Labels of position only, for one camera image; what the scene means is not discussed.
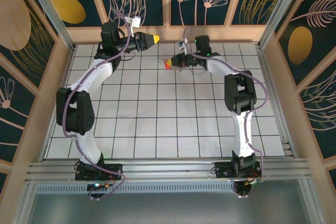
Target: small red object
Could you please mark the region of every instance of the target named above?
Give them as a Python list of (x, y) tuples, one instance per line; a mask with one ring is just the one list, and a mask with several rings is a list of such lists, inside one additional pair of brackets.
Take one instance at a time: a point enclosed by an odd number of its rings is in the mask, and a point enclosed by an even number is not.
[(171, 66), (168, 64), (168, 60), (166, 60), (166, 61), (164, 62), (164, 64), (165, 64), (165, 66), (166, 66), (166, 69), (170, 69), (170, 68), (171, 68)]

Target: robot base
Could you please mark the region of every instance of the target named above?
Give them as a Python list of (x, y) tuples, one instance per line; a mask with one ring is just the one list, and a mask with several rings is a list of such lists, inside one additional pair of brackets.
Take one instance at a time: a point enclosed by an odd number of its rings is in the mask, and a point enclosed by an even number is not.
[[(121, 164), (105, 164), (103, 154), (101, 154), (97, 165), (101, 168), (106, 170), (110, 170), (116, 173), (122, 173), (122, 165)], [(113, 177), (115, 180), (120, 180), (121, 176), (114, 175)], [(110, 174), (105, 173), (92, 165), (85, 164), (82, 161), (79, 161), (79, 164), (76, 168), (76, 175), (75, 180), (77, 181), (103, 181), (103, 180), (110, 180)]]
[(215, 163), (215, 174), (216, 178), (253, 178), (255, 177), (255, 172), (258, 176), (261, 176), (260, 163), (255, 161), (254, 166), (244, 169), (236, 170), (234, 169), (235, 164), (233, 162), (218, 162)]

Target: white grid floor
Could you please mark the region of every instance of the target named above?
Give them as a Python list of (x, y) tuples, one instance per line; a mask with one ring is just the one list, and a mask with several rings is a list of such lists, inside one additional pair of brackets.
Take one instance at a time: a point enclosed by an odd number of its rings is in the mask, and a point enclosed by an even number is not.
[[(254, 44), (211, 43), (213, 52), (264, 82)], [(79, 45), (68, 84), (89, 68), (97, 45)], [(234, 129), (224, 103), (224, 78), (200, 68), (164, 69), (163, 60), (179, 51), (158, 44), (120, 62), (91, 96), (96, 115), (94, 137), (105, 158), (231, 157)], [(257, 105), (265, 97), (256, 85)], [(75, 143), (53, 126), (46, 158), (79, 158)], [(252, 120), (252, 144), (266, 156), (284, 156), (268, 103)]]

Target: robotic arm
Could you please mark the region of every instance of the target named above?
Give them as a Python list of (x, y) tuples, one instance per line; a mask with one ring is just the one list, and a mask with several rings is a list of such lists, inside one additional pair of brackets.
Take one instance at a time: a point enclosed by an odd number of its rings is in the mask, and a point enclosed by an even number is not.
[[(94, 61), (90, 68), (83, 76), (69, 88), (60, 88), (56, 94), (56, 120), (57, 124), (62, 125), (62, 118), (66, 101), (75, 87), (81, 82), (84, 76), (92, 69), (94, 72), (84, 81), (75, 95), (70, 100), (70, 104), (66, 115), (66, 131), (78, 137), (80, 149), (86, 154), (89, 160), (99, 167), (117, 172), (122, 171), (121, 165), (107, 165), (104, 163), (103, 154), (99, 151), (95, 138), (93, 136), (93, 123), (95, 120), (94, 111), (90, 99), (90, 94), (94, 94), (102, 85), (107, 77), (109, 77), (118, 67), (121, 56), (96, 67), (97, 64), (103, 62), (119, 53), (124, 47), (127, 38), (117, 25), (113, 22), (107, 22), (102, 25), (101, 31), (102, 42), (99, 44)], [(144, 51), (152, 47), (159, 41), (157, 35), (145, 34), (141, 32), (134, 33), (134, 37), (130, 39), (126, 52), (132, 50)], [(101, 170), (93, 167), (84, 158), (80, 158), (77, 166), (76, 180), (108, 180), (109, 174), (102, 173)]]
[[(203, 57), (213, 57), (220, 59), (218, 53), (212, 53), (209, 46), (208, 36), (195, 38), (197, 54)], [(185, 42), (180, 42), (181, 48), (185, 47)], [(255, 159), (254, 150), (251, 146), (251, 118), (254, 105), (257, 102), (256, 91), (253, 80), (243, 74), (235, 73), (232, 69), (216, 60), (198, 59), (186, 53), (178, 54), (165, 62), (167, 69), (174, 67), (186, 68), (190, 66), (203, 66), (205, 70), (225, 79), (224, 96), (225, 104), (232, 113), (235, 129), (235, 147), (232, 151), (231, 162), (215, 163), (214, 174), (217, 178), (252, 178), (261, 177), (260, 163)], [(247, 117), (246, 129), (244, 120)], [(246, 196), (253, 188), (253, 184), (261, 179), (253, 181), (243, 180), (236, 182), (235, 190), (239, 196)]]

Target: yellow circle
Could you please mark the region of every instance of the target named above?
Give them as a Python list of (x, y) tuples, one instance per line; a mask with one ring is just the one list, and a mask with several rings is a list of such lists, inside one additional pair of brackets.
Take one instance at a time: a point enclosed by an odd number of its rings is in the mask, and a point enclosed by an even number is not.
[(31, 20), (24, 0), (0, 0), (0, 45), (18, 51), (29, 41)]
[(309, 56), (313, 45), (313, 36), (309, 29), (299, 26), (290, 35), (288, 55), (291, 62), (300, 65)]
[(51, 0), (60, 18), (70, 24), (78, 24), (85, 19), (85, 10), (78, 0)]

